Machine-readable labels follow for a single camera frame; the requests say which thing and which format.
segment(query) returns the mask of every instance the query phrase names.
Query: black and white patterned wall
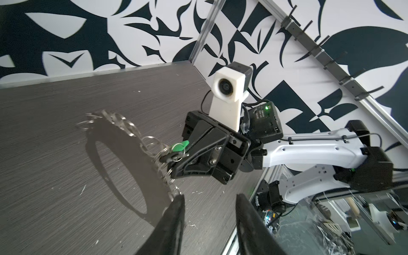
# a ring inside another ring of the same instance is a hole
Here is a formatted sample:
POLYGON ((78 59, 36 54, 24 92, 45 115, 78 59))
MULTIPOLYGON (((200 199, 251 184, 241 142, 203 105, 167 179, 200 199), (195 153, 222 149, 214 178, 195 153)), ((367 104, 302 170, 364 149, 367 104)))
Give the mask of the black and white patterned wall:
MULTIPOLYGON (((370 1, 376 8, 375 15, 383 15, 387 21, 391 19, 405 22, 403 17, 390 17, 394 14, 384 10, 384 7, 379 8, 379 0, 275 2, 279 6, 286 4, 288 13, 292 9, 291 5, 297 4, 294 17, 303 26, 310 20, 314 21, 307 31, 309 36, 317 38, 317 42, 330 35, 331 38, 323 46, 330 55, 336 57, 342 51, 347 51, 348 54, 340 62, 347 72, 353 73, 365 68, 367 71, 358 76, 357 80, 366 90, 384 86, 382 91, 373 94, 380 103, 384 102, 380 98, 392 98, 392 93, 398 93, 389 101, 390 104, 383 103, 384 108, 391 114, 394 113, 393 116, 398 119, 397 116, 404 105, 397 106, 396 103, 403 95, 407 95, 403 90, 406 90, 407 84, 404 80, 408 77, 408 25, 395 23, 399 24, 400 30, 384 28, 384 20, 381 18, 375 22, 371 21, 376 18, 362 18, 366 12, 374 10, 372 6, 360 9, 360 2, 370 1), (362 23, 353 21, 351 18, 354 15, 358 19, 366 20, 362 23)), ((382 147, 387 150, 387 155, 395 167, 408 168, 407 148, 398 146, 396 138, 376 119, 359 108, 359 103, 352 95, 340 87, 315 58, 304 57, 306 53, 304 47, 282 29, 279 21, 257 0, 227 0, 195 66, 208 84, 212 83, 213 74, 218 69, 232 61, 251 66, 254 72, 250 84, 251 95, 247 101, 255 102, 262 98, 273 101, 280 111, 285 133, 335 130, 343 128, 349 120, 359 119, 371 132, 382 135, 382 147)), ((372 137, 371 141, 374 145, 379 143, 376 137, 372 137)))
POLYGON ((187 60, 213 0, 1 0, 0 84, 187 60))

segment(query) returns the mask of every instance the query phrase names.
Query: white camera housing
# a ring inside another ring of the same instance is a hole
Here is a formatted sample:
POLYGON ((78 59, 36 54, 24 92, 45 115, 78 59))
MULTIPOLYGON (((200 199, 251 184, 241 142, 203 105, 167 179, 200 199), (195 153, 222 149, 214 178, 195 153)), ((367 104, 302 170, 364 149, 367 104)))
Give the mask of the white camera housing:
POLYGON ((211 87, 214 96, 209 116, 238 132, 241 104, 249 95, 246 89, 251 78, 252 69, 236 62, 231 63, 229 66, 232 68, 222 67, 214 75, 211 87), (228 95, 223 94, 220 90, 220 81, 222 79, 228 80, 232 86, 232 92, 228 95))

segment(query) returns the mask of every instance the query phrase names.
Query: green plastic piece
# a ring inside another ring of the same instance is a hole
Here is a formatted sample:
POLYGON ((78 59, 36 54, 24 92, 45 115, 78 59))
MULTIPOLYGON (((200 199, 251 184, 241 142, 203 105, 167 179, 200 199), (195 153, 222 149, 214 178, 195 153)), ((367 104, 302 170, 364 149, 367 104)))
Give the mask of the green plastic piece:
POLYGON ((174 146, 173 151, 183 151, 190 142, 188 140, 182 141, 174 146))

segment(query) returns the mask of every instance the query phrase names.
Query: camera lens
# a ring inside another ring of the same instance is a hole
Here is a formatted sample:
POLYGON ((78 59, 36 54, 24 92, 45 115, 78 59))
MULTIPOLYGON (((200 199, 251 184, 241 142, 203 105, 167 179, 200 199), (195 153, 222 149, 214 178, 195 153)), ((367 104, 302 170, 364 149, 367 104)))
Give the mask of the camera lens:
POLYGON ((220 88, 221 93, 223 93, 224 95, 230 95, 232 94, 232 84, 231 82, 229 82, 229 80, 226 79, 221 79, 218 87, 220 88))

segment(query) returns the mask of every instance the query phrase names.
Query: black servo motor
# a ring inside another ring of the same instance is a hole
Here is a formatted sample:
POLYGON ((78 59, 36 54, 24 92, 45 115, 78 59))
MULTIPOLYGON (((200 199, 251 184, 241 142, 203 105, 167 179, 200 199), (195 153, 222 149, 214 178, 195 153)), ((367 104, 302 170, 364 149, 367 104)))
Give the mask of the black servo motor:
POLYGON ((282 126, 272 102, 252 108, 248 113, 251 120, 248 135, 251 139, 265 144, 283 137, 282 126))

